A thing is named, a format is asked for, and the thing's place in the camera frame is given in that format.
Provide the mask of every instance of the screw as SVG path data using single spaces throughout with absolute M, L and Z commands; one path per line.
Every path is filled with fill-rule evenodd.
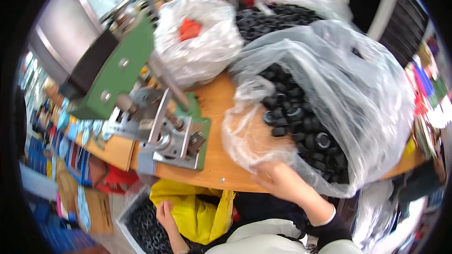
M 129 60 L 122 58 L 119 60 L 119 67 L 124 69 L 129 64 Z
M 107 101 L 110 99 L 110 97 L 111 97 L 111 94 L 110 94 L 109 91 L 103 91 L 103 92 L 101 93 L 101 95 L 100 95 L 100 99 L 101 99 L 103 102 L 107 102 Z

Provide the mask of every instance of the wooden table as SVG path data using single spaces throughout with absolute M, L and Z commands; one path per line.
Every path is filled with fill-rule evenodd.
M 235 93 L 235 85 L 229 80 L 228 74 L 222 73 L 214 81 L 196 88 L 194 92 L 199 97 L 201 115 L 212 120 L 204 170 L 194 171 L 158 163 L 155 176 L 215 189 L 266 192 L 265 189 L 254 183 L 250 178 L 251 174 L 235 164 L 223 149 L 221 126 L 224 112 L 234 107 L 232 98 Z M 55 124 L 58 122 L 58 117 L 52 118 Z M 76 143 L 79 145 L 81 145 L 81 138 L 82 134 L 80 133 L 76 139 Z M 101 160 L 124 171 L 129 168 L 134 170 L 138 168 L 138 143 L 129 139 L 113 136 L 107 142 L 104 150 L 98 149 L 91 139 L 84 148 Z M 424 162 L 421 149 L 416 148 L 413 153 L 404 155 L 400 162 L 381 179 L 403 174 Z

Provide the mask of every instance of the metal plate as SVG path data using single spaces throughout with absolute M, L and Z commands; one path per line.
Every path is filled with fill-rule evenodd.
M 137 141 L 147 141 L 161 102 L 162 89 L 141 88 L 130 93 L 137 111 L 132 116 L 115 108 L 110 116 L 106 133 L 113 133 Z

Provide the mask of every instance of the yellow plastic bag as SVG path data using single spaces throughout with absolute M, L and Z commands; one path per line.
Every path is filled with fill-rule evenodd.
M 217 196 L 220 203 L 217 207 L 204 202 L 197 194 Z M 152 185 L 149 199 L 155 206 L 164 200 L 171 201 L 174 205 L 171 214 L 180 234 L 193 242 L 207 245 L 225 234 L 232 224 L 233 191 L 160 179 Z

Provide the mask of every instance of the clear plastic bag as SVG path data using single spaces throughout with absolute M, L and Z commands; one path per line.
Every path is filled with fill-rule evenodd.
M 371 249 L 390 232 L 397 205 L 389 198 L 394 190 L 390 179 L 372 183 L 361 190 L 353 242 L 363 250 Z
M 254 6 L 266 14 L 274 14 L 272 10 L 265 6 L 271 3 L 296 4 L 314 10 L 317 14 L 329 20 L 341 20 L 350 23 L 353 19 L 353 14 L 344 0 L 255 0 Z
M 173 0 L 159 11 L 155 50 L 183 88 L 220 74 L 240 53 L 243 39 L 235 25 L 234 7 L 223 0 Z M 195 38 L 180 42 L 185 18 L 199 22 Z
M 274 88 L 256 75 L 273 63 L 290 71 L 344 151 L 349 184 L 328 183 L 298 156 L 289 137 L 271 136 L 259 102 Z M 408 78 L 384 46 L 343 23 L 320 20 L 264 35 L 244 48 L 230 72 L 239 87 L 234 108 L 225 112 L 222 139 L 243 168 L 280 159 L 320 194 L 349 198 L 399 162 L 415 107 Z

